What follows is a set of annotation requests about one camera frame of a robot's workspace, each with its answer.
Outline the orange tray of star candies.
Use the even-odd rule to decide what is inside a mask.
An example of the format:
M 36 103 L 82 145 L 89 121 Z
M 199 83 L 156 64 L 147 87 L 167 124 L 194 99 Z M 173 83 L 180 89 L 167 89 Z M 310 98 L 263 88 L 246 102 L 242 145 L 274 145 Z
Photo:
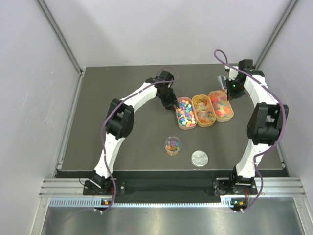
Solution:
M 227 122 L 233 118 L 234 112 L 224 91 L 212 91 L 208 97 L 213 105 L 217 122 Z

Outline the pink tray of block candies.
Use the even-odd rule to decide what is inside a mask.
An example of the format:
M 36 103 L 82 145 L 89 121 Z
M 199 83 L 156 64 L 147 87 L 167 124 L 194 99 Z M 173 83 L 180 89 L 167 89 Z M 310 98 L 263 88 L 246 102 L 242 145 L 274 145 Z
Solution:
M 188 97 L 177 98 L 178 107 L 175 110 L 177 123 L 180 129 L 190 130 L 196 127 L 198 120 L 192 100 Z

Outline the yellow tray of popsicle candies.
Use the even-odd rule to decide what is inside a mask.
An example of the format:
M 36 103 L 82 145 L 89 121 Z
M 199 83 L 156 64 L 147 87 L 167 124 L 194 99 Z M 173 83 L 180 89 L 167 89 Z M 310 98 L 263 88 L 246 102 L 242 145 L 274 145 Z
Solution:
M 192 98 L 192 106 L 196 112 L 198 126 L 210 127 L 216 122 L 217 117 L 212 102 L 207 95 L 195 95 Z

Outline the silver metal scoop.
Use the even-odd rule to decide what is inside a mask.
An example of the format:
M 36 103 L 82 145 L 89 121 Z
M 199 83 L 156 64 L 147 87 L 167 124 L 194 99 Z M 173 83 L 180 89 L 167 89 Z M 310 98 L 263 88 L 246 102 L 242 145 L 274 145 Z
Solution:
M 221 86 L 221 90 L 224 92 L 227 92 L 226 77 L 223 75 L 220 75 L 217 77 L 217 81 L 219 82 L 219 84 Z

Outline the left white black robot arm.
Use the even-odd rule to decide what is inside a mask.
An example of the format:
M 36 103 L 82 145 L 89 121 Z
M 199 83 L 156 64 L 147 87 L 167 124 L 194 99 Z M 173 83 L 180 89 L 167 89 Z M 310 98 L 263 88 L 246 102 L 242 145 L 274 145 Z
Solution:
M 148 101 L 158 97 L 166 110 L 174 111 L 178 101 L 172 84 L 174 76 L 161 70 L 156 77 L 146 79 L 143 84 L 127 97 L 113 99 L 107 117 L 100 130 L 102 152 L 90 177 L 94 188 L 100 194 L 116 191 L 113 166 L 119 148 L 134 127 L 136 111 Z

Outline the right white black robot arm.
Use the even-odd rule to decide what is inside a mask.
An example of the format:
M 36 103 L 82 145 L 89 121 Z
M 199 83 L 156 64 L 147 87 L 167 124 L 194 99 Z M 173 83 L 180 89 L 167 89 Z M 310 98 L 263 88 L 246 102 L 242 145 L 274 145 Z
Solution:
M 269 92 L 264 73 L 253 67 L 252 60 L 244 59 L 235 67 L 225 68 L 229 71 L 226 79 L 227 100 L 248 94 L 254 105 L 247 124 L 247 147 L 228 181 L 229 190 L 238 194 L 253 187 L 257 167 L 262 157 L 279 140 L 289 108 L 287 105 L 281 105 Z

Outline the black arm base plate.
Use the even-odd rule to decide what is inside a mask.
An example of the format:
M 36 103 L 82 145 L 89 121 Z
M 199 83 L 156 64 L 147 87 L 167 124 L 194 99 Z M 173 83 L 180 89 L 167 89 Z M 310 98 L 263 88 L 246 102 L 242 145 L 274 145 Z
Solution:
M 134 193 L 195 193 L 208 196 L 255 195 L 255 181 L 250 185 L 234 185 L 228 178 L 119 178 L 104 179 L 98 185 L 94 179 L 85 182 L 84 195 L 128 196 Z

